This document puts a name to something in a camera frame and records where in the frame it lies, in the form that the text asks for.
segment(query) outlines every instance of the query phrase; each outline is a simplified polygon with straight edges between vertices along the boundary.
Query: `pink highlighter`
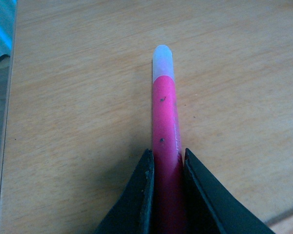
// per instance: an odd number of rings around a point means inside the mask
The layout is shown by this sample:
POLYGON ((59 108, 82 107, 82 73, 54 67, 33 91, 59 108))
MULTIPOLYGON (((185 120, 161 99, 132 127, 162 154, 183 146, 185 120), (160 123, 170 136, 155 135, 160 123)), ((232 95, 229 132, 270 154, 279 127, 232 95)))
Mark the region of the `pink highlighter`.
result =
POLYGON ((159 45, 153 54, 152 150, 154 155, 154 231, 186 232, 183 163, 172 52, 159 45))

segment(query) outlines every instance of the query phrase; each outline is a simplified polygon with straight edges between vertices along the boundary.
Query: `white cap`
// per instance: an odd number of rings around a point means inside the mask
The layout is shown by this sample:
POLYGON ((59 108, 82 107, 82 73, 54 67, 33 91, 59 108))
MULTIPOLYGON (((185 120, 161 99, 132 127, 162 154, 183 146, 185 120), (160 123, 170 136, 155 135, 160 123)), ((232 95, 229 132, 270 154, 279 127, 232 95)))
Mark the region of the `white cap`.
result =
POLYGON ((169 76, 175 82, 172 52, 166 45, 159 45, 153 54, 153 83, 160 76, 169 76))

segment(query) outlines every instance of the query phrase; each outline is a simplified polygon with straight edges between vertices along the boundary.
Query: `wooden table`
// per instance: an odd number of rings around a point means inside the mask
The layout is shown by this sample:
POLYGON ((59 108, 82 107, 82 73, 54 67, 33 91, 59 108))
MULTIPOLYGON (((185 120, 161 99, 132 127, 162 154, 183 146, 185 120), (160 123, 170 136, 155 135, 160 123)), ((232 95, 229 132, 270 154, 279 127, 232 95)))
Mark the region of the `wooden table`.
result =
POLYGON ((183 147, 264 222, 293 211, 292 0, 19 0, 0 234, 96 228, 151 148, 159 44, 183 147))

